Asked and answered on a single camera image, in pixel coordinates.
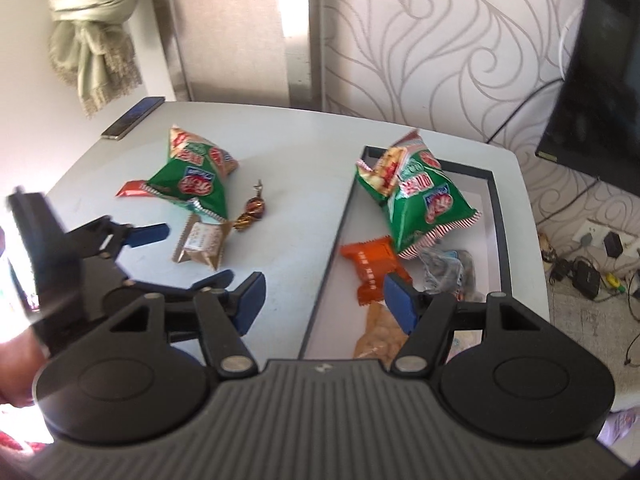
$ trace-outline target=green scarf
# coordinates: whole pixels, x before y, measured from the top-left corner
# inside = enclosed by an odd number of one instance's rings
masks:
[[[54,28],[49,59],[58,77],[78,86],[91,116],[141,83],[133,44],[122,28],[137,0],[49,0]]]

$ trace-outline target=silver screw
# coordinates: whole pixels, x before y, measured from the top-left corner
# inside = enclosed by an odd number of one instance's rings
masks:
[[[239,374],[247,371],[254,362],[243,355],[231,355],[222,359],[220,366],[225,372]]]
[[[325,372],[328,372],[329,370],[332,370],[332,367],[329,363],[322,363],[321,365],[318,365],[316,367],[314,367],[314,370],[316,372],[319,372],[321,374],[324,374]]]
[[[405,355],[396,361],[396,368],[401,372],[421,372],[426,367],[426,359],[417,355]]]

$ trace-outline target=black tv screen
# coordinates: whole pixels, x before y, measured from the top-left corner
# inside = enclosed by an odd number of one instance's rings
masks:
[[[640,0],[585,0],[536,155],[640,196]]]

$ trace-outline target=wall socket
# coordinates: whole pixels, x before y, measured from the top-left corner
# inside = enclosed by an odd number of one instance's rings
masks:
[[[580,242],[580,239],[585,234],[591,233],[593,240],[591,240],[590,246],[604,250],[604,237],[609,233],[609,231],[613,231],[617,233],[618,236],[620,236],[620,241],[622,242],[622,246],[624,247],[624,251],[622,254],[624,254],[625,256],[629,256],[630,258],[638,257],[638,249],[640,249],[640,237],[630,235],[629,233],[614,229],[612,227],[609,227],[608,225],[594,222],[593,220],[585,220],[580,228],[575,232],[572,240],[574,242]]]

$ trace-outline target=swirl pattern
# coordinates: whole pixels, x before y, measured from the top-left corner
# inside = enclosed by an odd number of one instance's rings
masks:
[[[560,33],[582,1],[322,0],[326,111],[486,140],[559,76]],[[568,46],[576,30],[577,20]],[[518,157],[536,220],[592,181],[535,157],[557,92],[539,94],[495,139]],[[541,229],[562,252],[587,218],[638,234],[640,199],[598,184]],[[593,248],[585,255],[611,270],[633,263]]]

